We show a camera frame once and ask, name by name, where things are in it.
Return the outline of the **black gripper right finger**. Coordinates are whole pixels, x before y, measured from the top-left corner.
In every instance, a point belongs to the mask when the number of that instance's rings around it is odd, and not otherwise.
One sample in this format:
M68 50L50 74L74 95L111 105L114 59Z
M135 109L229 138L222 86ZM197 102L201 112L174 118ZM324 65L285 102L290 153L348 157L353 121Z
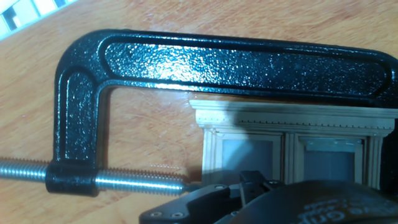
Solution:
M258 198L262 194L275 190L282 186L279 180L267 180L259 171L253 174L252 199Z

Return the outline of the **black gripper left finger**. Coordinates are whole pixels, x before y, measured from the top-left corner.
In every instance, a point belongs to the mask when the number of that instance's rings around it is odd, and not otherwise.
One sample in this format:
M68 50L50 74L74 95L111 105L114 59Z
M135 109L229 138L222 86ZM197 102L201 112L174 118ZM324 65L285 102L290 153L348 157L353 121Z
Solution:
M213 184L143 212L139 223L216 223L242 207L239 184Z

